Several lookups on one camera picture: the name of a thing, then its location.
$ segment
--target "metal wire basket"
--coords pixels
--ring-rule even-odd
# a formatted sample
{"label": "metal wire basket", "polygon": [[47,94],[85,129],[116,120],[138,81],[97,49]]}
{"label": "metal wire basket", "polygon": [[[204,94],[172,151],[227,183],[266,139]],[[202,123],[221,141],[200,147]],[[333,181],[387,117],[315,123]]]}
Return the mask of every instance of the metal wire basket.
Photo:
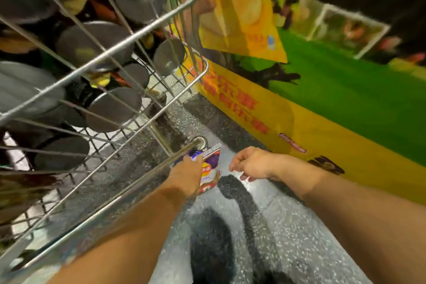
{"label": "metal wire basket", "polygon": [[[29,207],[28,210],[24,212],[21,216],[19,216],[17,219],[0,225],[0,230],[1,228],[7,227],[12,227],[13,229],[13,233],[10,237],[3,237],[0,239],[0,243],[2,241],[5,242],[13,240],[13,244],[9,246],[3,252],[2,255],[0,255],[0,275],[6,274],[10,271],[12,262],[16,258],[18,258],[19,255],[25,250],[25,248],[28,247],[28,245],[33,241],[34,232],[42,229],[49,221],[49,217],[53,214],[63,213],[64,209],[66,209],[64,208],[64,203],[67,202],[68,198],[70,198],[70,196],[72,195],[75,195],[83,184],[88,182],[94,182],[93,176],[96,173],[102,171],[103,168],[106,168],[107,162],[110,161],[116,155],[119,155],[119,152],[123,149],[123,147],[125,147],[132,139],[134,139],[135,136],[141,135],[142,131],[149,131],[155,138],[155,140],[159,143],[159,145],[163,148],[165,153],[170,157],[170,159],[167,162],[164,162],[162,166],[171,163],[177,155],[182,154],[182,151],[173,154],[173,151],[170,148],[170,145],[168,144],[168,140],[165,139],[165,137],[158,131],[157,127],[155,126],[155,120],[158,119],[161,115],[163,115],[170,105],[175,102],[179,103],[179,97],[181,97],[184,93],[188,91],[191,92],[191,88],[195,85],[195,83],[200,81],[200,79],[208,70],[208,64],[206,61],[203,60],[202,55],[200,55],[197,50],[193,49],[192,47],[189,47],[185,43],[182,37],[182,35],[188,36],[188,32],[185,29],[185,25],[182,25],[182,34],[174,36],[172,33],[173,31],[171,25],[174,24],[175,26],[177,26],[176,21],[178,21],[179,19],[183,20],[182,13],[186,9],[191,9],[192,12],[192,6],[196,2],[196,0],[173,0],[173,2],[170,2],[169,9],[164,14],[158,14],[157,8],[154,5],[154,0],[148,0],[149,5],[151,6],[156,18],[152,20],[151,23],[147,24],[145,27],[137,31],[132,30],[128,20],[123,15],[116,2],[114,0],[108,0],[111,7],[114,9],[115,14],[119,18],[120,24],[125,27],[130,33],[128,37],[109,48],[105,48],[102,43],[93,36],[93,34],[84,25],[84,23],[82,23],[82,21],[80,21],[75,15],[73,15],[69,10],[67,10],[67,8],[62,4],[61,0],[52,1],[60,9],[61,12],[66,14],[67,17],[72,20],[75,26],[80,28],[81,31],[83,31],[88,36],[88,38],[99,47],[102,52],[100,52],[99,55],[95,56],[91,60],[87,61],[87,63],[79,67],[75,66],[70,61],[59,56],[50,47],[43,44],[33,34],[30,34],[21,26],[17,25],[16,22],[7,18],[7,16],[3,16],[0,12],[0,22],[3,22],[10,29],[24,36],[26,39],[34,43],[40,50],[43,50],[45,53],[49,54],[51,57],[59,61],[62,65],[70,69],[70,72],[66,76],[60,78],[56,82],[47,86],[46,88],[38,90],[37,94],[35,94],[30,99],[23,101],[15,108],[12,108],[7,112],[3,112],[0,116],[0,127],[3,128],[11,122],[21,124],[23,123],[32,127],[44,128],[52,132],[59,132],[65,133],[67,135],[83,137],[90,143],[90,152],[88,154],[79,154],[76,152],[55,152],[46,149],[25,147],[21,146],[20,143],[19,145],[17,145],[15,143],[14,137],[11,137],[10,134],[6,133],[4,143],[0,144],[0,149],[11,151],[11,153],[13,153],[12,157],[14,158],[14,163],[12,168],[8,167],[2,169],[0,171],[0,176],[12,177],[14,175],[21,174],[54,174],[61,175],[61,181],[45,187],[44,190],[50,190],[50,192],[43,198],[41,198],[39,201],[34,203],[32,207]],[[179,61],[179,59],[177,59],[179,54],[175,50],[173,44],[170,43],[171,49],[173,51],[171,55],[173,57],[172,60],[178,61],[180,65],[178,66],[178,69],[176,71],[177,73],[179,73],[179,76],[178,74],[175,74],[175,72],[172,72],[167,79],[169,82],[167,82],[159,71],[156,64],[154,63],[154,61],[150,58],[150,56],[148,56],[146,50],[140,42],[142,37],[146,36],[147,34],[150,34],[155,29],[161,30],[164,33],[167,41],[179,39],[182,44],[186,46],[185,52],[187,52],[187,54],[185,54],[185,57],[189,56],[192,59],[193,63],[196,63],[195,57],[200,58],[202,67],[198,67],[197,64],[195,64],[194,67],[185,67],[181,63],[182,61]],[[149,72],[149,75],[151,77],[150,80],[155,81],[155,84],[150,87],[143,87],[136,79],[132,77],[129,72],[126,71],[126,68],[118,60],[116,60],[115,57],[112,57],[112,55],[117,54],[121,50],[125,49],[126,46],[133,43],[136,44],[136,48],[145,56],[145,60],[142,60],[135,53],[132,56],[133,59],[136,60],[141,66],[144,66]],[[95,132],[89,127],[69,129],[64,128],[62,125],[50,125],[47,123],[33,120],[28,117],[23,117],[21,115],[21,113],[23,113],[26,109],[37,103],[37,101],[49,98],[52,91],[69,85],[70,82],[73,82],[76,79],[80,79],[81,77],[89,79],[88,73],[90,72],[90,70],[96,65],[104,62],[105,60],[109,60],[110,62],[112,62],[114,66],[116,66],[124,76],[130,79],[128,81],[129,84],[131,84],[132,89],[137,90],[139,96],[145,99],[144,101],[142,101],[141,108],[136,109],[134,106],[130,106],[122,98],[118,97],[114,94],[114,92],[109,90],[107,87],[102,86],[98,82],[92,80],[90,80],[90,82],[92,84],[95,84],[95,87],[97,88],[97,90],[100,90],[100,93],[103,93],[103,96],[113,99],[113,101],[116,102],[117,106],[122,106],[123,108],[126,108],[126,110],[129,110],[132,113],[132,119],[126,121],[125,123],[117,123],[116,121],[111,120],[111,118],[107,118],[101,114],[97,114],[93,111],[88,110],[82,105],[75,104],[66,99],[61,99],[60,102],[61,105],[73,108],[73,110],[77,110],[81,114],[86,115],[86,117],[91,117],[98,121],[104,122],[107,125],[115,125],[116,130],[114,132]],[[189,75],[191,75],[190,83],[187,79]],[[179,91],[177,94],[175,94],[173,91],[176,85],[181,85],[183,87],[181,88],[181,91]],[[193,141],[183,150],[185,151],[189,147],[194,147],[197,144],[198,141]],[[102,150],[108,146],[112,148],[112,152],[111,154],[105,156],[102,154]],[[34,170],[33,166],[31,165],[31,163],[29,163],[27,158],[27,154],[29,153],[55,155],[58,160],[70,156],[81,157],[82,163],[78,167],[72,168],[71,170]],[[95,165],[91,164],[91,166],[89,167],[87,164],[87,160],[89,159],[92,159],[92,161],[97,160],[97,163]],[[65,181],[67,182],[67,184],[71,184],[71,189],[67,191],[66,194],[61,191],[61,184],[63,184],[63,182]],[[126,191],[130,190],[132,187],[134,187],[137,182],[138,181],[134,182],[128,188],[123,190],[121,192],[121,195]],[[99,207],[98,212],[101,210],[101,208],[108,206],[117,197],[118,196],[115,196],[114,198],[108,198],[108,200],[106,200],[104,204]]]}

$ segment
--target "gray speckled floor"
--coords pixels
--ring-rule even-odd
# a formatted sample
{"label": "gray speckled floor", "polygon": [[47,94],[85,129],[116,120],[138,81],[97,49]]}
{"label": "gray speckled floor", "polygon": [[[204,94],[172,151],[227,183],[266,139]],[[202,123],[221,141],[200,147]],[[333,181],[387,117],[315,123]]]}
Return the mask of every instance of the gray speckled floor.
{"label": "gray speckled floor", "polygon": [[[164,132],[170,139],[181,143],[203,135],[211,146],[222,143],[222,177],[216,188],[188,203],[176,218],[150,284],[370,283],[318,217],[285,185],[241,182],[229,173],[235,152],[250,145],[263,147],[261,143],[200,95],[188,99],[184,107],[173,105],[169,117],[175,130]],[[70,219],[75,222],[163,160],[164,154],[153,150],[153,144],[152,139],[139,137],[128,146],[108,171],[83,189],[86,197],[92,197],[90,204],[86,202]],[[138,197],[164,177],[147,184]],[[105,229],[113,219],[96,229]],[[63,260],[82,240],[87,238],[68,242],[49,264]]]}

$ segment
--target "wire shelf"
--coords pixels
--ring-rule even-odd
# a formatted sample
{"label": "wire shelf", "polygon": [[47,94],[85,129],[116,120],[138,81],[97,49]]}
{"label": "wire shelf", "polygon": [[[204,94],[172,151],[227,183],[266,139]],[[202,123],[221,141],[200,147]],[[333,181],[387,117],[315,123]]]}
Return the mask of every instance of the wire shelf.
{"label": "wire shelf", "polygon": [[[37,92],[34,96],[23,99],[14,108],[3,110],[3,113],[0,115],[0,129],[2,135],[4,135],[3,142],[0,142],[0,151],[7,152],[8,156],[12,159],[9,166],[0,168],[0,203],[1,201],[8,200],[8,196],[17,193],[27,199],[27,201],[20,202],[20,205],[14,205],[14,208],[23,210],[18,217],[0,223],[0,248],[3,247],[3,251],[0,250],[0,274],[10,271],[12,262],[33,241],[34,232],[49,225],[52,222],[51,217],[53,215],[63,213],[67,209],[65,204],[67,200],[72,195],[78,194],[79,189],[84,184],[95,182],[93,176],[98,172],[105,171],[107,163],[112,158],[119,156],[120,151],[137,135],[144,135],[145,131],[149,132],[163,151],[170,157],[173,151],[168,140],[158,131],[155,121],[173,103],[180,103],[179,98],[186,92],[191,92],[191,88],[200,81],[208,70],[208,64],[202,55],[193,49],[192,45],[189,46],[183,38],[183,36],[194,34],[194,30],[188,32],[187,23],[183,23],[181,25],[182,32],[178,30],[178,36],[173,35],[172,25],[177,29],[177,23],[184,21],[182,16],[184,11],[191,12],[192,21],[189,24],[195,27],[196,23],[192,14],[192,6],[196,0],[169,0],[168,8],[163,13],[158,12],[158,8],[154,4],[155,0],[147,0],[155,16],[148,24],[143,25],[139,29],[132,28],[134,25],[125,17],[115,0],[107,1],[117,17],[117,22],[114,25],[125,28],[128,32],[127,37],[110,47],[104,47],[101,41],[95,36],[96,34],[89,29],[87,23],[77,18],[76,15],[64,6],[61,0],[52,0],[52,5],[57,7],[71,21],[70,27],[80,29],[88,40],[98,48],[96,54],[90,56],[82,65],[77,65],[78,63],[65,59],[64,56],[58,54],[57,50],[53,50],[55,47],[52,47],[49,43],[43,43],[42,39],[37,38],[34,34],[18,25],[16,21],[8,18],[8,16],[4,16],[0,11],[0,22],[5,27],[29,40],[39,50],[48,54],[69,71],[66,75],[58,78],[44,88],[39,88],[33,85],[31,81],[15,77],[13,74],[11,75],[14,79],[18,79],[19,83],[22,83],[24,87],[31,87],[36,89]],[[169,57],[168,60],[173,64],[173,70],[166,75],[164,74],[164,70],[162,71],[162,68],[158,67],[158,63],[154,63],[155,55],[153,59],[141,44],[141,39],[144,36],[152,34],[154,31],[163,36],[163,43],[169,43],[171,46],[171,53],[167,56]],[[179,41],[178,46],[184,49],[183,57],[182,52],[179,52],[173,44],[175,43],[174,41]],[[135,45],[136,50],[132,54],[132,57],[127,60],[128,62],[133,61],[133,63],[139,64],[141,70],[146,70],[149,81],[149,85],[147,86],[143,86],[141,81],[138,81],[132,73],[127,71],[126,65],[117,60],[118,54],[129,45]],[[202,67],[197,66],[195,56],[201,59]],[[183,62],[187,57],[191,58],[192,63],[194,63],[193,67],[184,66]],[[1,63],[0,74],[8,76],[9,73],[1,69]],[[113,66],[114,70],[109,70],[107,73],[94,71],[100,65],[105,66],[105,63]],[[118,82],[118,84],[116,83],[113,87],[109,87],[112,82],[107,85],[102,84],[98,77],[104,77],[105,75],[108,76],[109,81]],[[97,97],[91,103],[106,97],[114,104],[114,108],[125,109],[127,114],[130,113],[131,118],[125,122],[121,122],[117,121],[110,113],[103,115],[100,113],[102,112],[102,108],[99,112],[87,106],[85,103],[87,98],[84,101],[76,102],[67,97],[57,99],[53,96],[58,90],[67,90],[68,92],[67,88],[70,85],[77,85],[82,88],[88,94],[87,97],[92,97],[93,93],[98,92],[99,94],[95,94]],[[176,90],[176,86],[180,86],[181,90],[179,92],[174,91]],[[115,93],[120,87],[125,88],[125,92],[136,93],[136,96],[133,97],[133,99],[137,100],[136,105],[130,104],[128,98],[121,96],[120,93]],[[43,101],[49,102],[52,99],[57,100],[59,103],[58,107],[67,108],[67,112],[71,109],[73,112],[77,112],[79,116],[84,118],[86,125],[76,127],[71,123],[67,123],[66,125],[62,122],[55,124],[48,123],[28,115],[28,112],[31,112],[32,108],[36,108]],[[105,128],[107,130],[104,131],[99,127],[96,131],[97,128],[93,127],[95,124],[90,125],[89,121],[97,122],[97,128],[98,126],[107,126]],[[31,137],[33,134],[36,134],[37,137],[34,138],[37,140],[38,137],[46,138],[42,138],[43,141],[36,142],[36,145],[34,145],[28,142],[28,138],[26,138],[28,130],[32,132]],[[57,140],[65,137],[74,137],[79,141],[81,139],[85,140],[88,151],[78,152],[78,150],[74,150],[72,147],[59,151],[53,150],[49,146],[41,146],[41,144],[47,144],[52,139]],[[104,154],[105,148],[111,149],[109,154]],[[55,158],[56,162],[64,162],[66,159],[71,158],[69,160],[72,162],[79,163],[74,163],[75,166],[72,168],[46,169],[37,166],[34,157],[49,157],[50,160]],[[8,184],[7,182],[10,180],[12,180],[12,183],[18,182],[16,179],[27,181],[26,178],[30,176],[32,178],[45,178],[46,175],[53,175],[55,181],[40,186],[22,186],[20,188],[15,185],[12,188],[1,187],[2,182],[6,182],[5,184]],[[42,193],[43,195],[37,198],[35,193]]]}

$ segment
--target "green soccer field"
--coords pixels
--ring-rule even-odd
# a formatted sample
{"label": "green soccer field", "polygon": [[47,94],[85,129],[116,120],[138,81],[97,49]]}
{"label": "green soccer field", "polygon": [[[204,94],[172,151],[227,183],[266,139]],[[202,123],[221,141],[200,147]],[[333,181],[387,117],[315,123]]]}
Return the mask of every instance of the green soccer field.
{"label": "green soccer field", "polygon": [[[299,85],[270,82],[271,91],[426,166],[426,81],[278,31],[286,72],[301,79]],[[244,61],[249,70],[270,66],[262,59]]]}

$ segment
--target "yellow banner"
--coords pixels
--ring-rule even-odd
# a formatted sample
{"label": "yellow banner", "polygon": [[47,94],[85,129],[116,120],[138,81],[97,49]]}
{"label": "yellow banner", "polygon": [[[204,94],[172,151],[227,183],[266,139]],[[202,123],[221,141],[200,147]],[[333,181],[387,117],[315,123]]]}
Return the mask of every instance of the yellow banner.
{"label": "yellow banner", "polygon": [[[270,150],[426,204],[426,168],[208,61],[198,89]],[[188,58],[186,67],[191,67]]]}
{"label": "yellow banner", "polygon": [[199,0],[193,9],[203,47],[287,62],[271,0]]}

